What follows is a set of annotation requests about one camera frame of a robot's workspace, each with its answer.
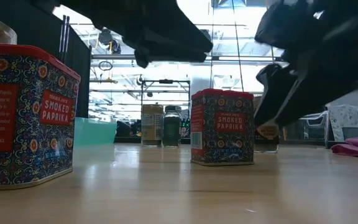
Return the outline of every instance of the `glass container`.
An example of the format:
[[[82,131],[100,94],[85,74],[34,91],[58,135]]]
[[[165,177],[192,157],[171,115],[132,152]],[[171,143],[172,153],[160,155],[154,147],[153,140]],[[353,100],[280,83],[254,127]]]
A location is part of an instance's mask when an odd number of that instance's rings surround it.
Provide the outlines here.
[[[181,139],[181,108],[166,106],[163,119],[162,144],[164,147],[179,147]]]
[[[254,97],[254,111],[260,104],[262,97]],[[254,152],[277,153],[279,142],[279,131],[277,125],[261,125],[255,129]]]

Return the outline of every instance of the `smoked paprika tin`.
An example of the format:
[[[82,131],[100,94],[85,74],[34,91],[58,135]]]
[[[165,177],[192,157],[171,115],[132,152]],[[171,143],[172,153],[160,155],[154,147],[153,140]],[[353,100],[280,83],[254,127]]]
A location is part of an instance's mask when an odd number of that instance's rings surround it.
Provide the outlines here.
[[[80,76],[45,51],[0,45],[0,189],[72,170]]]
[[[254,96],[206,89],[191,104],[191,161],[205,166],[254,163]]]

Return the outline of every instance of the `red lid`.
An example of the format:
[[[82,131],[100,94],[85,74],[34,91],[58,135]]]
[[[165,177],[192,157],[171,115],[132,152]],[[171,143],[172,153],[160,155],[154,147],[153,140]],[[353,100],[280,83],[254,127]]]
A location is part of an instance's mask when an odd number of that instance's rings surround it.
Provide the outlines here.
[[[61,63],[61,61],[59,61],[57,58],[38,47],[33,47],[29,45],[0,44],[0,54],[21,55],[45,60],[54,67],[60,69],[62,72],[66,73],[67,75],[77,79],[78,81],[81,80],[79,74],[74,72],[74,70],[70,69],[65,64]]]
[[[254,99],[254,96],[248,92],[239,92],[239,91],[231,91],[231,90],[217,90],[217,89],[212,89],[212,88],[208,88],[208,89],[196,92],[193,96],[191,96],[191,99],[200,97],[201,95],[231,96],[231,97],[247,98],[250,100]]]

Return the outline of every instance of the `teal bin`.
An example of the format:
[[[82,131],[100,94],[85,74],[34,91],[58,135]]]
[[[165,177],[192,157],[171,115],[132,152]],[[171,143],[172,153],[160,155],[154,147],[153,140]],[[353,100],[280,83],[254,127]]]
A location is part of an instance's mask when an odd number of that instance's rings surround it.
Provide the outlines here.
[[[74,146],[98,146],[114,143],[117,123],[75,118]]]

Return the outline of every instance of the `green container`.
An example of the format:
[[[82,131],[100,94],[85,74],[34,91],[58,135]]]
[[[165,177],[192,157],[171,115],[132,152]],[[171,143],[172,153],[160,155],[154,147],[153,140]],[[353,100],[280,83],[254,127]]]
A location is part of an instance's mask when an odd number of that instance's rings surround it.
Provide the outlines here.
[[[179,147],[181,133],[180,106],[166,106],[163,119],[163,137],[164,147]]]
[[[74,146],[98,146],[114,143],[117,123],[75,118]]]

